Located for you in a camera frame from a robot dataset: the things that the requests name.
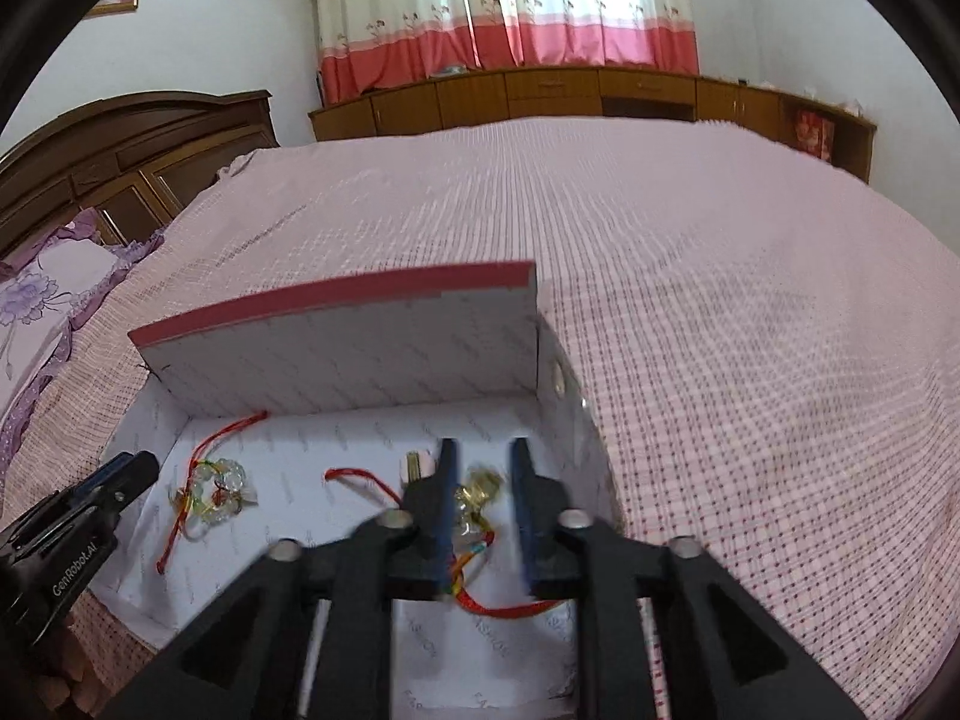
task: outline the bedspread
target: bedspread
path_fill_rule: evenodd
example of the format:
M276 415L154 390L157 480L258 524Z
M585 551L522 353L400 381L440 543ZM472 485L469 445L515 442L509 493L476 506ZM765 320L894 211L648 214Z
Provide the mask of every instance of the bedspread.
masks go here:
M732 125L527 119L254 153L77 334L4 517L93 471L146 376L133 327L347 272L528 258L630 536L694 533L870 717L898 714L958 632L960 260ZM149 654L89 597L77 613L118 688Z

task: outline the open box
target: open box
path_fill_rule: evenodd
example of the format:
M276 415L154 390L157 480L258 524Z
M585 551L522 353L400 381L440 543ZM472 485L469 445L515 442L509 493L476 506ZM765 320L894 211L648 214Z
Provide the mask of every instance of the open box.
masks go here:
M375 490L325 482L361 467L400 489L401 460L460 444L460 474L506 476L529 437L536 469L575 506L619 521L610 462L563 348L536 309L533 263L381 271L248 295L134 330L151 376L104 449L148 450L160 480L124 512L119 547L91 586L147 645L161 648L277 538L347 536L387 506ZM155 563L194 448L239 416L270 418L210 458L238 461L257 505ZM509 485L485 509L496 544L470 592L487 607L529 600ZM453 603L395 604L394 717L569 714L576 671L570 605L521 620Z

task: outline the headboard panel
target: headboard panel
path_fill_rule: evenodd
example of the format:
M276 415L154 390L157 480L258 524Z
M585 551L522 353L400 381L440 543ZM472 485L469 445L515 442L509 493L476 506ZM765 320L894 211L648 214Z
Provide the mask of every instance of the headboard panel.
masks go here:
M277 145L269 98L143 92L45 124L0 158L0 256L89 207L105 242L144 238L234 157Z

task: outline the wall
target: wall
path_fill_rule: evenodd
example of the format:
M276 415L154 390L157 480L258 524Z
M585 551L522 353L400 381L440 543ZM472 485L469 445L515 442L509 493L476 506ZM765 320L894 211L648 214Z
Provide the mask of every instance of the wall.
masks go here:
M700 72L717 79L758 81L760 52L752 0L690 0Z
M313 20L310 0L139 0L136 12L83 20L0 133L0 153L78 105L162 89L267 89L277 140L311 143Z
M762 79L856 98L879 127L871 185L960 253L960 124L865 0L752 0Z

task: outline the curtain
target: curtain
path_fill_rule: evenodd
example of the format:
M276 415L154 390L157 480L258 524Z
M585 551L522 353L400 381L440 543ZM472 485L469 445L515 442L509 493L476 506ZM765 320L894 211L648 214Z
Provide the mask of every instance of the curtain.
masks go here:
M699 71L690 0L467 0L485 68L637 64Z
M327 103L477 67L466 0L317 0Z

